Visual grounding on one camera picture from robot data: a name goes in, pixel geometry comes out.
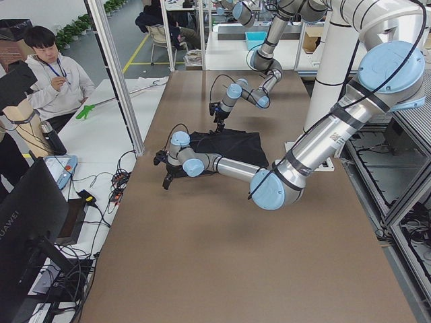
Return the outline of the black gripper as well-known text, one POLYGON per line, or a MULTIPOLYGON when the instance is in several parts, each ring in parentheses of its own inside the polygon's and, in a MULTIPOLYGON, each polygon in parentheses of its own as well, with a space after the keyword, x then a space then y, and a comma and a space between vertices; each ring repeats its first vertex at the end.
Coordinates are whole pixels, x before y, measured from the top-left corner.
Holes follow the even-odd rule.
POLYGON ((167 174, 162 183, 164 189, 169 189, 171 182, 184 174, 182 166, 173 166, 171 164, 166 164, 167 174))
POLYGON ((215 118, 214 118, 214 122, 217 123, 217 127, 216 127, 216 132, 217 133, 221 133, 224 128, 225 128, 225 124, 224 121, 229 117, 230 113, 223 111, 223 110, 216 110, 215 111, 215 118))

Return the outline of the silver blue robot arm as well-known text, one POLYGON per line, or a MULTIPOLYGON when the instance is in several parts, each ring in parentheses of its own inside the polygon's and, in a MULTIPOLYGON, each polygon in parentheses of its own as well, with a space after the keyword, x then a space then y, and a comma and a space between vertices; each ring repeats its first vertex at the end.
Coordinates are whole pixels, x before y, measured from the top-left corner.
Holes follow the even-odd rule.
POLYGON ((281 81, 283 69, 280 63, 273 58, 273 52, 288 24, 288 20, 299 14, 302 19, 310 24, 318 22, 327 12, 327 6, 317 1, 278 1, 275 6, 275 16, 271 21, 267 36, 260 48, 253 51, 250 66, 265 74, 261 85, 253 89, 247 80, 238 79, 231 83, 220 102, 210 102, 209 112, 215 116, 217 124, 216 132, 224 130, 224 120, 233 110, 236 101, 244 98, 258 108, 266 109, 270 105, 269 92, 281 81))
POLYGON ((173 132, 168 149, 159 151, 155 162, 164 162, 168 188, 179 172, 196 177, 205 171, 244 180, 249 198, 262 209, 276 210, 295 203, 306 179, 375 114, 424 105, 425 69, 423 34, 430 12, 419 1, 279 1, 261 47, 253 53, 251 66, 266 74, 257 89, 245 79, 231 83, 221 102, 210 109, 218 130, 224 128, 239 98, 267 108, 269 94, 282 77, 273 52, 290 17, 300 15, 318 22, 328 11, 358 33, 367 53, 357 74, 347 83, 345 94, 299 137, 270 170, 228 159, 216 153, 198 153, 184 131, 173 132))

